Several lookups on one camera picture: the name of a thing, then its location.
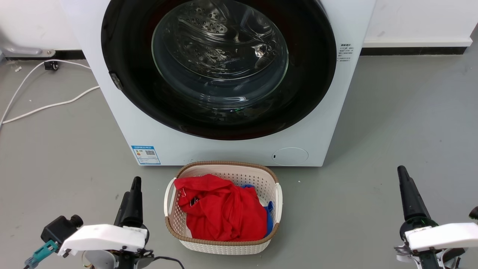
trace red garment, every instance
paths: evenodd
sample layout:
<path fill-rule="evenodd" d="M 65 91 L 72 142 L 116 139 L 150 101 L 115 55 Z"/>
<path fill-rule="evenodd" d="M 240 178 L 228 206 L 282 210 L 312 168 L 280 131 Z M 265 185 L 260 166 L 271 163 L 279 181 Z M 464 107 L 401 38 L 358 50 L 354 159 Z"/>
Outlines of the red garment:
<path fill-rule="evenodd" d="M 193 238 L 214 241 L 256 241 L 267 233 L 267 212 L 254 188 L 241 188 L 211 174 L 176 179 L 178 205 L 186 212 Z M 198 198 L 191 206 L 190 202 Z"/>

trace white wall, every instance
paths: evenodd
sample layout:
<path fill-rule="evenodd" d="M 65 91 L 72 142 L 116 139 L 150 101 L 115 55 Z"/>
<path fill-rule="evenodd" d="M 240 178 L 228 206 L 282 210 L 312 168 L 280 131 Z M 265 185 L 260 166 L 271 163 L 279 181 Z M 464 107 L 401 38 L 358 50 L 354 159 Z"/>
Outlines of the white wall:
<path fill-rule="evenodd" d="M 81 49 L 60 0 L 0 0 L 0 27 L 17 45 Z"/>
<path fill-rule="evenodd" d="M 478 0 L 378 0 L 366 47 L 469 46 Z"/>
<path fill-rule="evenodd" d="M 0 27 L 14 43 L 81 49 L 59 0 L 0 0 L 0 7 Z M 364 46 L 468 46 L 477 23 L 478 0 L 378 0 Z"/>

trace teal connector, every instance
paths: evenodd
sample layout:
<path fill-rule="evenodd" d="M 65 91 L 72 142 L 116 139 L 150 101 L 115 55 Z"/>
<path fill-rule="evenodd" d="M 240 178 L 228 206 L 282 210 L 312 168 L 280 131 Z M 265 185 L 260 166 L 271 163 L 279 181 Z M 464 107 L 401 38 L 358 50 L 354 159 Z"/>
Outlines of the teal connector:
<path fill-rule="evenodd" d="M 33 253 L 33 256 L 31 256 L 25 261 L 25 267 L 23 269 L 28 269 L 28 268 L 33 269 L 37 267 L 38 263 L 40 263 L 46 257 L 50 256 L 57 249 L 58 249 L 58 245 L 55 244 L 53 240 L 46 242 L 45 245 L 43 245 L 41 248 L 39 248 L 37 251 Z"/>

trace laundry basket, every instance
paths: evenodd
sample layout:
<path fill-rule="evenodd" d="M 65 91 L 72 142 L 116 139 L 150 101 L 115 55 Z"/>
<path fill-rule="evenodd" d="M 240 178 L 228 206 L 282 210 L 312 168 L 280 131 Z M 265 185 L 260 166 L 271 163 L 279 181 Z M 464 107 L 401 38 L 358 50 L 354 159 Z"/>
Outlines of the laundry basket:
<path fill-rule="evenodd" d="M 177 178 L 198 177 L 212 174 L 222 179 L 228 179 L 237 186 L 254 185 L 257 195 L 265 201 L 272 201 L 274 209 L 271 212 L 274 220 L 272 232 L 264 239 L 247 242 L 222 242 L 194 239 L 186 235 L 186 213 L 177 201 L 180 193 L 174 187 L 174 178 L 169 182 L 164 195 L 164 215 L 169 232 L 179 239 L 188 249 L 224 255 L 248 255 L 263 251 L 279 229 L 282 214 L 282 189 L 275 174 L 265 166 L 225 161 L 195 162 L 184 166 Z"/>

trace gray floor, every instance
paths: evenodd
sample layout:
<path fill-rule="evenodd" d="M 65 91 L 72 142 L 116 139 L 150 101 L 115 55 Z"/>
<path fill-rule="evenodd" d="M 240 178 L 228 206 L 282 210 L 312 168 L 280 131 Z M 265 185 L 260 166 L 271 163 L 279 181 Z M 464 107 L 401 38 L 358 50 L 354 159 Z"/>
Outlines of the gray floor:
<path fill-rule="evenodd" d="M 36 64 L 0 67 L 0 111 Z M 9 118 L 95 85 L 80 67 L 35 72 Z M 21 268 L 41 246 L 43 226 L 61 214 L 113 223 L 121 196 L 141 176 L 148 246 L 186 269 L 413 268 L 393 251 L 403 222 L 396 167 L 408 168 L 436 221 L 469 221 L 478 205 L 477 103 L 478 43 L 463 56 L 360 58 L 324 167 L 273 168 L 284 194 L 279 233 L 260 255 L 226 257 L 189 251 L 169 234 L 163 190 L 178 168 L 139 167 L 97 90 L 3 126 L 1 267 Z M 475 268 L 477 256 L 467 253 L 463 267 Z M 49 257 L 38 268 L 82 265 L 80 256 Z"/>

